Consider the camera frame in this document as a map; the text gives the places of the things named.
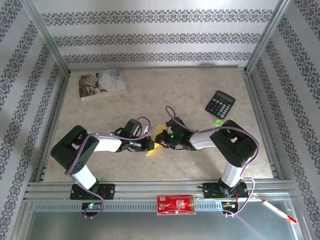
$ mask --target book cover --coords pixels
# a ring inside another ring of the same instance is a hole
[[[82,75],[79,80],[79,96],[83,102],[125,92],[125,78],[120,69]]]

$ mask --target red snack bar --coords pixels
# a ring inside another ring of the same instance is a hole
[[[193,195],[167,195],[157,197],[158,215],[196,214]]]

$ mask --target white marker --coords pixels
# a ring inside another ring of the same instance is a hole
[[[275,206],[273,206],[270,202],[267,202],[266,200],[262,200],[262,204],[264,204],[265,206],[267,206],[269,209],[271,209],[272,211],[274,211],[276,214],[278,214],[279,216],[283,217],[284,219],[287,219],[290,223],[292,224],[297,224],[297,221],[295,219],[293,219],[292,217],[288,216],[287,214],[285,214],[283,211],[281,211],[280,209],[276,208]]]

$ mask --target marble surface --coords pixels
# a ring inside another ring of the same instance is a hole
[[[109,133],[124,127],[130,118],[140,116],[150,119],[150,135],[153,136],[158,123],[165,124],[170,120],[165,111],[166,105],[173,107],[176,115],[189,128],[212,128],[217,118],[204,108],[214,93],[220,90],[236,99],[226,119],[234,120],[261,144],[258,159],[247,169],[245,177],[273,177],[242,69],[124,69],[123,73],[126,93],[87,102],[79,98],[80,74],[71,74],[53,144],[75,125],[81,125],[91,132]],[[218,179],[226,163],[216,147],[197,151],[174,151],[158,147],[148,157],[145,152],[94,152],[87,165],[100,181],[138,181]],[[44,181],[70,182],[64,172],[63,167],[50,157]]]

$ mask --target metal bracket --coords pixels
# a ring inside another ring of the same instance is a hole
[[[219,189],[219,183],[217,182],[205,182],[202,184],[203,196],[205,199],[223,199],[225,196]],[[248,189],[247,185],[244,182],[240,182],[238,187],[236,188],[236,192],[239,194],[239,198],[247,198],[248,197]]]
[[[104,200],[112,200],[115,195],[115,185],[100,183],[98,185],[97,194],[103,197]],[[93,196],[84,191],[77,184],[73,184],[70,193],[71,200],[100,200],[96,196]]]

